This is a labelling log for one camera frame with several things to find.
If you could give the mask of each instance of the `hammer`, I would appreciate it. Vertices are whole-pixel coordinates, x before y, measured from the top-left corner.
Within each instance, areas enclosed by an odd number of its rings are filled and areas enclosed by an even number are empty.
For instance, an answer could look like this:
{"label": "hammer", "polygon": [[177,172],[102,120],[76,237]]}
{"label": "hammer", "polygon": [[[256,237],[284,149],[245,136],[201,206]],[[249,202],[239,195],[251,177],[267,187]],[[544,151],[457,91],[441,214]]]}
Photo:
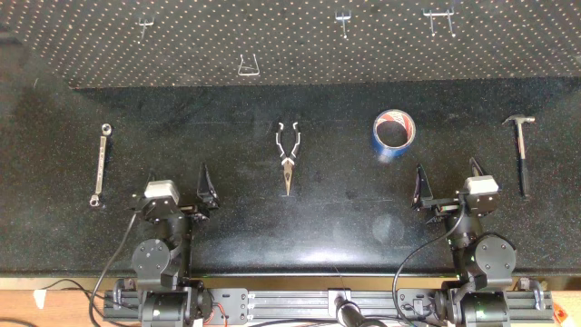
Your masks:
{"label": "hammer", "polygon": [[517,126],[518,152],[520,154],[520,158],[518,160],[520,173],[520,192],[525,197],[525,199],[528,199],[530,196],[528,194],[528,169],[525,157],[525,138],[523,137],[523,128],[521,125],[522,123],[534,123],[535,117],[526,117],[523,114],[514,114],[508,117],[507,120],[502,124],[506,124],[510,121],[515,121],[515,125]]}

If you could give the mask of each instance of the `roll of blue tape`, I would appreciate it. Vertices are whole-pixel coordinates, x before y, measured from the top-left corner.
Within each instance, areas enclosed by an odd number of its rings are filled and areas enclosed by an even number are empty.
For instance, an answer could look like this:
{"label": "roll of blue tape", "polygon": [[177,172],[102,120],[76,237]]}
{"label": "roll of blue tape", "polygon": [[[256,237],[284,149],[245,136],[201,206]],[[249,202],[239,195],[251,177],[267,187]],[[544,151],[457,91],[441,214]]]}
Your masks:
{"label": "roll of blue tape", "polygon": [[[381,140],[378,135],[378,127],[381,124],[389,124],[389,122],[395,122],[400,124],[407,134],[407,141],[399,146],[389,146],[386,144],[388,140]],[[388,162],[391,159],[404,154],[411,143],[416,138],[416,125],[413,119],[402,112],[401,110],[391,109],[381,113],[373,123],[373,148],[377,151],[379,159],[383,162]]]}

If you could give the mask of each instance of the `speckled black countertop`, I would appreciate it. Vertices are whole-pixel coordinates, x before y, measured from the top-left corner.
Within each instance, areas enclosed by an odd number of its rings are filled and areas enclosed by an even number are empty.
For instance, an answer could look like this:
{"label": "speckled black countertop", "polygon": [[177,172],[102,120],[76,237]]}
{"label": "speckled black countertop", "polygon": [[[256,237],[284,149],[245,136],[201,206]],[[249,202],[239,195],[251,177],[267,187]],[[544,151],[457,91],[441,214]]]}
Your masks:
{"label": "speckled black countertop", "polygon": [[[6,58],[15,49],[0,51]],[[195,274],[392,274],[444,232],[409,209],[415,165],[424,165],[435,196],[448,197],[469,177],[472,155],[502,185],[499,208],[483,225],[516,244],[517,272],[581,273],[579,79],[72,91],[25,51],[12,60],[0,84],[3,276],[95,276],[149,172],[192,199],[202,161],[222,208],[193,235]],[[384,164],[370,129],[389,108],[409,113],[418,135]],[[501,125],[511,114],[537,118],[524,127],[529,202],[518,193],[514,127]],[[290,197],[274,143],[278,121],[298,121],[302,132]],[[113,126],[112,146],[104,206],[95,209],[103,123]],[[132,273],[145,230],[133,229],[112,274]],[[452,271],[444,243],[407,269]]]}

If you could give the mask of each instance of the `wrench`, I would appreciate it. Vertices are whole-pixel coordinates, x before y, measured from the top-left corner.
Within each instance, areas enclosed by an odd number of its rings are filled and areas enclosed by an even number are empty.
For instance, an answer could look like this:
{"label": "wrench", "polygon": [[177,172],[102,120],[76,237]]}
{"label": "wrench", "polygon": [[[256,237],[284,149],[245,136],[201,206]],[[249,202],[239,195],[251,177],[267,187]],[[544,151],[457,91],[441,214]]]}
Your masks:
{"label": "wrench", "polygon": [[99,163],[97,166],[97,185],[94,188],[94,194],[91,196],[89,204],[91,206],[99,206],[99,195],[103,191],[103,169],[105,167],[105,151],[107,149],[107,136],[111,135],[112,128],[109,124],[104,124],[101,127],[103,136],[101,136],[101,143],[99,144]]}

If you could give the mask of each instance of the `pegboard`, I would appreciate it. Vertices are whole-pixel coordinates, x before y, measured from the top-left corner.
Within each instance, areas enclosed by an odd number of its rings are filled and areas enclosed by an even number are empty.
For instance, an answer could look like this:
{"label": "pegboard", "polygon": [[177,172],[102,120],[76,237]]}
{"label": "pegboard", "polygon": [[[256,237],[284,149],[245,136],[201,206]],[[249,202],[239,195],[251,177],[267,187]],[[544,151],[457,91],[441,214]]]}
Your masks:
{"label": "pegboard", "polygon": [[[71,87],[580,76],[571,0],[0,0]],[[450,16],[433,17],[428,12]],[[346,35],[336,13],[349,14]],[[143,28],[139,21],[153,21]],[[244,65],[259,74],[239,75]],[[256,73],[255,70],[241,70]]]}

